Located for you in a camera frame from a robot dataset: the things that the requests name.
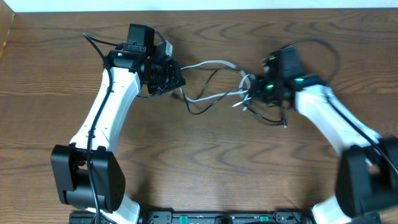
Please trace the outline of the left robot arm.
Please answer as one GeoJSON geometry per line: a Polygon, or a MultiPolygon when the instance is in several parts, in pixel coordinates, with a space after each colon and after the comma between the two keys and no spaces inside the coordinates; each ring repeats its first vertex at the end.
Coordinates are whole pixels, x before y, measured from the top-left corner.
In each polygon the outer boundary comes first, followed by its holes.
{"type": "Polygon", "coordinates": [[[101,54],[103,77],[78,132],[50,156],[60,201],[93,213],[92,223],[137,223],[141,208],[125,193],[116,148],[127,112],[143,86],[156,97],[186,84],[172,45],[153,28],[130,24],[127,40],[101,54]]]}

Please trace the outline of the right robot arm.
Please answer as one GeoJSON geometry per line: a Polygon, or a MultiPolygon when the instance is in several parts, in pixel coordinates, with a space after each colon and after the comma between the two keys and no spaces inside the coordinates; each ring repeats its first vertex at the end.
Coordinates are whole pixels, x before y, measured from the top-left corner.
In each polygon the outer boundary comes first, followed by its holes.
{"type": "Polygon", "coordinates": [[[383,138],[360,122],[294,48],[265,59],[251,76],[248,96],[284,108],[288,102],[310,120],[340,157],[335,193],[314,205],[303,223],[372,223],[371,214],[397,205],[397,138],[383,138]]]}

